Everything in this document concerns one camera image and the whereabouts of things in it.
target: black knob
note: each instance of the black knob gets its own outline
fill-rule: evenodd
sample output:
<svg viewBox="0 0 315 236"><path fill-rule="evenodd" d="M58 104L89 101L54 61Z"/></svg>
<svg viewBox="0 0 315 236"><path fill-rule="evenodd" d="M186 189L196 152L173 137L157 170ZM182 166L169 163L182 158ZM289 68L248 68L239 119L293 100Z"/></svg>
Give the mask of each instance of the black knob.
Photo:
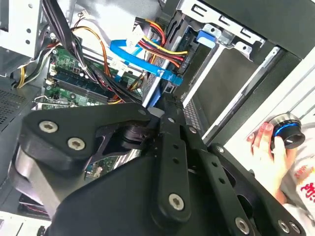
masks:
<svg viewBox="0 0 315 236"><path fill-rule="evenodd" d="M269 121L274 126L271 139L271 149L274 149L274 137L280 136L286 149L293 149L305 141L305 135L301 132L301 121L296 116L286 113L274 117Z"/></svg>

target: black bracket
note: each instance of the black bracket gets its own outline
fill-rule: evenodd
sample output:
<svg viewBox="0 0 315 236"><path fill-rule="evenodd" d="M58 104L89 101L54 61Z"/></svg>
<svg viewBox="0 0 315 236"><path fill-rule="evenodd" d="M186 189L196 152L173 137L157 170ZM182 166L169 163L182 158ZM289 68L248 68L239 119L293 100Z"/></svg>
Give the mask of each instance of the black bracket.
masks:
<svg viewBox="0 0 315 236"><path fill-rule="evenodd" d="M23 119L19 144L27 155L51 169L76 175L84 170L92 156L99 155L96 138L104 137L105 142L109 142L109 138L119 139L115 143L115 152L124 153L137 145L141 146L148 137L149 129L141 141L140 137L137 140L132 136L130 143L133 146L129 147L126 145L128 136L124 134L133 133L135 127L148 126L151 120L152 115L135 103L37 111ZM57 125L57 130L44 132L39 126L42 121L52 121ZM73 137L84 142L82 150L69 148L68 140Z"/></svg>

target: finger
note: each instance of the finger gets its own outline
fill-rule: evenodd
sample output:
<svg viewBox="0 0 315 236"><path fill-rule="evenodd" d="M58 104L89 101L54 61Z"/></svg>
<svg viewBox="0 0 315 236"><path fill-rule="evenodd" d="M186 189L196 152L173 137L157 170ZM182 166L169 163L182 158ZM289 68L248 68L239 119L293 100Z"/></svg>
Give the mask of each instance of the finger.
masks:
<svg viewBox="0 0 315 236"><path fill-rule="evenodd" d="M259 144L259 149L262 153L271 154L270 143L273 130L274 126L272 124L266 125Z"/></svg>
<svg viewBox="0 0 315 236"><path fill-rule="evenodd" d="M286 162L284 141L281 137L275 137L275 148L273 149L275 163L282 166Z"/></svg>
<svg viewBox="0 0 315 236"><path fill-rule="evenodd" d="M259 130L258 130L258 133L256 135L256 138L255 138L254 144L253 144L253 146L256 147L256 148L259 147L260 140L261 140L262 134L264 133L266 125L267 125L267 123L263 123L261 125L261 127L259 128Z"/></svg>
<svg viewBox="0 0 315 236"><path fill-rule="evenodd" d="M294 163L296 154L297 154L297 148L288 149L286 151L286 166L288 169L290 169L292 164Z"/></svg>
<svg viewBox="0 0 315 236"><path fill-rule="evenodd" d="M250 134L246 139L246 151L249 151L252 154L252 144L255 140L255 134Z"/></svg>

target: black robotic arm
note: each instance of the black robotic arm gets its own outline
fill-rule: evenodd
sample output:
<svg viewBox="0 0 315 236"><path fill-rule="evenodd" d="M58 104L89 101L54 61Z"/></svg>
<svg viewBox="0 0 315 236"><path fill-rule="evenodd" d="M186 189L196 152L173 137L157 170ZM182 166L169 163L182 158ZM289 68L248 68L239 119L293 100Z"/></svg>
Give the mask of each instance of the black robotic arm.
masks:
<svg viewBox="0 0 315 236"><path fill-rule="evenodd" d="M84 183L89 163L133 148L142 155ZM227 150L207 149L170 94L150 112L134 103L33 112L10 169L49 213L48 236L305 235Z"/></svg>

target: black wire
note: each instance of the black wire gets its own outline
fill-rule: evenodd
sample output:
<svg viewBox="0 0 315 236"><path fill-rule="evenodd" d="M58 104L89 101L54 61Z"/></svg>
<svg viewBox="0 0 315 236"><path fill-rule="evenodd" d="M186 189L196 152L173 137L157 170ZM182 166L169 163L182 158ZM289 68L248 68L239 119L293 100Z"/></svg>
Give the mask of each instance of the black wire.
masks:
<svg viewBox="0 0 315 236"><path fill-rule="evenodd" d="M24 83L26 83L27 81L32 79L35 75L37 75L40 72L42 64L45 63L44 57L45 57L46 53L48 53L48 51L50 51L49 48L42 51L42 53L39 56L38 64L37 64L35 70L28 77L25 78Z"/></svg>
<svg viewBox="0 0 315 236"><path fill-rule="evenodd" d="M65 49L73 51L75 40L57 0L42 1L43 11L48 24Z"/></svg>
<svg viewBox="0 0 315 236"><path fill-rule="evenodd" d="M117 96L122 99L124 102L136 102L141 103L142 98L137 96L136 94L130 92L128 89L124 88L121 84L117 83L113 79L109 78L101 69L94 66L93 64L90 65L92 71L104 82L108 85L116 94Z"/></svg>
<svg viewBox="0 0 315 236"><path fill-rule="evenodd" d="M141 97L128 91L122 85L115 82L112 78L105 75L103 71L95 67L93 64L89 63L89 66L87 66L83 56L81 43L78 37L72 33L56 0L44 0L43 10L46 20L51 26L52 30L55 32L59 42L71 55L73 55L78 60L79 63L81 63L83 70L91 80L93 80L95 83L98 83L103 89L107 89L107 87L101 83L101 78L106 83L106 85L123 101L141 103Z"/></svg>
<svg viewBox="0 0 315 236"><path fill-rule="evenodd" d="M40 53L46 48L46 47L44 47L44 40L45 40L45 36L46 36L46 30L48 29L48 24L46 24L44 27L43 27L43 29L42 29L42 31L40 32L40 35L39 35L39 46L38 46L38 52L37 52L37 54L36 54L36 56L33 58L33 60L37 60L37 58L39 57L39 55L40 55Z"/></svg>

